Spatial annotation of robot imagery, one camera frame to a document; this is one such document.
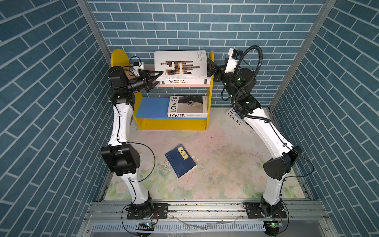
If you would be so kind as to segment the Heritage Cultural book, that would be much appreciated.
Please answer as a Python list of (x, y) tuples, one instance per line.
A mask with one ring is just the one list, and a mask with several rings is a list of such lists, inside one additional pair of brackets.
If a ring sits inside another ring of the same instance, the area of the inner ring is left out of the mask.
[(209, 85), (210, 78), (192, 78), (192, 77), (159, 77), (161, 85)]

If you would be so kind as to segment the white brown-pattern book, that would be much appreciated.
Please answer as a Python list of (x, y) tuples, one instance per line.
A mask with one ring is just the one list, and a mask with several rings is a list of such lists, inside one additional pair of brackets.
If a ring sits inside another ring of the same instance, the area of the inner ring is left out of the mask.
[(156, 51), (154, 53), (156, 71), (164, 77), (207, 77), (207, 54), (204, 50)]

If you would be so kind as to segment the white LOVER book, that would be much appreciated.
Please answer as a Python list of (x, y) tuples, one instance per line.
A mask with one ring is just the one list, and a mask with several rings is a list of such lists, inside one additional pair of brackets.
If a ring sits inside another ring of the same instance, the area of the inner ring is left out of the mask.
[(206, 96), (171, 96), (169, 100), (169, 118), (206, 118), (208, 103)]

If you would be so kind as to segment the navy blue book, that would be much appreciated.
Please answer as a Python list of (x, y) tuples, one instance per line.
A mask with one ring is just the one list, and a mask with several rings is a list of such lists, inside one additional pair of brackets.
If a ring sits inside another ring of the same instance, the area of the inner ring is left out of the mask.
[(191, 170), (197, 167), (196, 163), (189, 155), (183, 144), (179, 144), (171, 151), (165, 154), (174, 172), (181, 178)]

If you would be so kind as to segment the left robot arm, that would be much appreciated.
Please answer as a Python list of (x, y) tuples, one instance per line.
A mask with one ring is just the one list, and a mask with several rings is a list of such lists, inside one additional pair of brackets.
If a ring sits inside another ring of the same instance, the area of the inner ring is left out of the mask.
[(134, 115), (135, 94), (141, 89), (150, 91), (158, 84), (160, 71), (138, 70), (138, 76), (129, 80), (126, 67), (113, 66), (109, 69), (109, 80), (113, 87), (110, 103), (113, 106), (113, 128), (107, 146), (101, 148), (101, 156), (109, 170), (119, 176), (127, 185), (134, 212), (153, 211), (153, 201), (149, 191), (138, 180), (141, 159), (138, 151), (129, 141), (128, 135)]

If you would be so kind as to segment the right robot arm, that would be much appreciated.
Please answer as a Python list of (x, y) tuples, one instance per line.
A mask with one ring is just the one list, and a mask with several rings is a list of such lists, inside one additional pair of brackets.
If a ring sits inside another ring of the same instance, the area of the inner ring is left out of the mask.
[[(258, 53), (256, 68), (243, 68), (241, 63), (254, 50)], [(280, 134), (261, 104), (251, 94), (263, 62), (262, 49), (257, 45), (245, 51), (230, 48), (228, 56), (225, 66), (218, 66), (213, 60), (207, 59), (207, 76), (213, 77), (216, 82), (222, 82), (234, 111), (254, 129), (270, 151), (271, 159), (263, 164), (267, 180), (261, 206), (274, 208), (281, 202), (284, 180), (302, 154), (302, 149), (293, 146)]]

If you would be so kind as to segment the yellow pink blue bookshelf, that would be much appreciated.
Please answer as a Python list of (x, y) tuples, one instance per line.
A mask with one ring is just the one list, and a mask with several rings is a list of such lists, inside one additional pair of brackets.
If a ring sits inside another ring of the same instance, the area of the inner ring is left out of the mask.
[[(126, 67), (129, 80), (135, 78), (130, 66), (142, 62), (137, 56), (128, 57), (122, 49), (115, 49), (111, 55), (111, 67)], [(145, 64), (145, 70), (155, 71), (153, 65)], [(212, 98), (213, 78), (209, 85), (161, 85), (160, 83), (149, 92), (141, 89), (135, 94), (134, 115), (138, 127), (145, 130), (208, 130)], [(169, 118), (167, 115), (171, 96), (206, 96), (208, 117), (206, 118)]]

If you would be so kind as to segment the white LOEWE book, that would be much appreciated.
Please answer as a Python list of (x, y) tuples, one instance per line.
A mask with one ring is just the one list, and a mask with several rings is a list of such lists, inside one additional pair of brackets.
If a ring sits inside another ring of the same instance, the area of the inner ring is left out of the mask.
[(253, 133), (254, 129), (243, 120), (238, 113), (235, 112), (233, 108), (229, 108), (226, 111), (226, 116), (230, 119), (234, 125), (236, 125), (240, 130), (248, 131)]

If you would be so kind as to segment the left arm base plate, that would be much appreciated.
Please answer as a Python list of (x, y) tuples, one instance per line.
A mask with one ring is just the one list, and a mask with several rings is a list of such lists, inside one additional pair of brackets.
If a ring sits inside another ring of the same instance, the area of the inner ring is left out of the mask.
[(142, 203), (127, 207), (128, 220), (167, 219), (168, 203)]

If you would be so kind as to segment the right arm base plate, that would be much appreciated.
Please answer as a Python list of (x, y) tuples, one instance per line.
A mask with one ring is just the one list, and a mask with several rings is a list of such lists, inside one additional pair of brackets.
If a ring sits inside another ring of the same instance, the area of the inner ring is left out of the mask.
[(279, 201), (276, 205), (269, 205), (265, 201), (244, 202), (242, 206), (249, 219), (269, 219), (274, 217), (287, 218), (287, 211), (282, 201)]

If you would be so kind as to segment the aluminium front rail frame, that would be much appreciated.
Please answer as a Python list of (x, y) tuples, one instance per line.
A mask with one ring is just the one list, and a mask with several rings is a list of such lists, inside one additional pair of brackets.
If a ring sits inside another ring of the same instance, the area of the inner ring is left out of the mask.
[(250, 200), (158, 201), (152, 220), (130, 219), (125, 201), (93, 202), (80, 237), (335, 237), (318, 200), (288, 199), (275, 217), (263, 217)]

